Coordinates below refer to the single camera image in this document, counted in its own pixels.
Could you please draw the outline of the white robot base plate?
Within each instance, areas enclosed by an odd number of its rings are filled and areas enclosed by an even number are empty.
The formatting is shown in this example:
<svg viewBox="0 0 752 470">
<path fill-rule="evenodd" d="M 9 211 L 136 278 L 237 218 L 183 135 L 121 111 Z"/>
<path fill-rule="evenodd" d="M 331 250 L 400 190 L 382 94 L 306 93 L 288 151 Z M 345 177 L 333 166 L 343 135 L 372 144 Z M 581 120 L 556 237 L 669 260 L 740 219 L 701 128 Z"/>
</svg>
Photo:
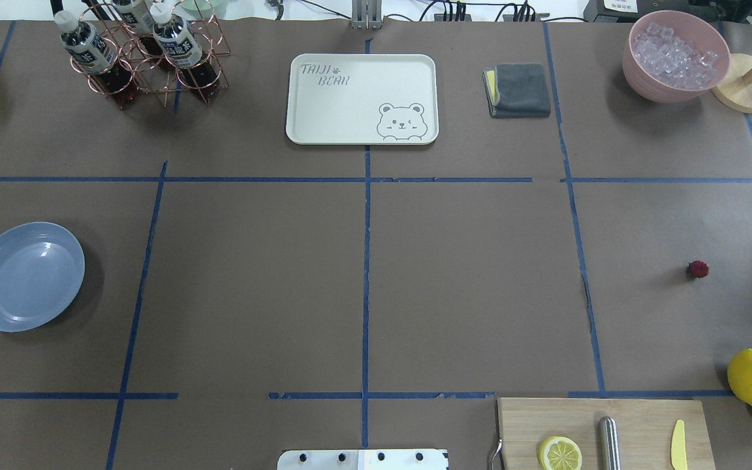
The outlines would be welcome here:
<svg viewBox="0 0 752 470">
<path fill-rule="evenodd" d="M 436 448 L 290 450 L 277 469 L 448 469 L 448 451 Z"/>
</svg>

